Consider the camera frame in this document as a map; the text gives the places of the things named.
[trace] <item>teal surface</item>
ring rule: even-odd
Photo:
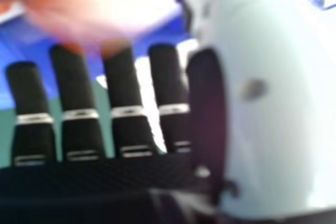
[[[114,148],[112,146],[111,136],[111,120],[110,120],[110,105],[106,90],[97,82],[93,82],[92,88],[96,96],[96,103],[100,114],[100,123],[104,136],[105,150],[107,156],[114,156]],[[49,103],[51,114],[55,119],[55,132],[57,134],[57,154],[58,159],[61,160],[60,155],[60,121],[62,117],[59,99],[53,99]],[[15,110],[0,111],[0,168],[9,165],[10,152],[12,145],[12,137],[14,133],[15,124]]]

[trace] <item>green floor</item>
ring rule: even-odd
[[[110,109],[106,90],[102,88],[97,82],[93,83],[93,89],[96,95],[97,107],[100,113],[101,127],[104,135],[105,149],[107,156],[114,155],[112,146],[111,127],[110,127]],[[55,129],[57,133],[57,148],[58,158],[60,160],[60,120],[61,108],[59,100],[50,101],[50,110],[55,118]],[[15,124],[15,111],[5,110],[0,111],[0,167],[9,165],[10,147],[12,142],[13,130]]]

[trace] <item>blue surface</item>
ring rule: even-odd
[[[56,80],[48,50],[55,43],[52,39],[38,40],[31,43],[33,37],[44,37],[42,33],[27,24],[22,18],[8,22],[0,27],[0,110],[14,107],[5,78],[5,68],[16,61],[33,61],[40,68],[41,75],[49,98],[58,96]],[[134,43],[135,57],[147,54],[148,47],[156,42],[170,42],[177,44],[188,35],[184,30],[182,17],[176,17],[169,23],[158,28],[149,35],[146,35]],[[92,78],[103,73],[102,62],[99,57],[92,57],[88,60],[88,66]]]

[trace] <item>blue edge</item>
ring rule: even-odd
[[[10,109],[15,106],[6,81],[5,69],[9,64],[17,61],[35,62],[42,75],[48,97],[50,99],[58,97],[57,84],[48,55],[48,50],[55,44],[55,41],[48,38],[29,45],[17,41],[13,35],[8,36],[8,33],[1,32],[13,30],[13,27],[19,27],[24,22],[22,18],[17,18],[0,26],[0,110]],[[145,56],[149,46],[156,42],[177,44],[188,38],[189,36],[184,29],[183,18],[182,16],[177,16],[135,42],[134,54],[136,58]],[[99,57],[92,58],[88,59],[88,66],[92,79],[95,79],[103,74],[103,66]]]

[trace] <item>robotic hand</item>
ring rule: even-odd
[[[318,11],[306,0],[181,1],[201,45],[188,65],[195,164],[213,175],[221,211],[334,222],[336,52]]]

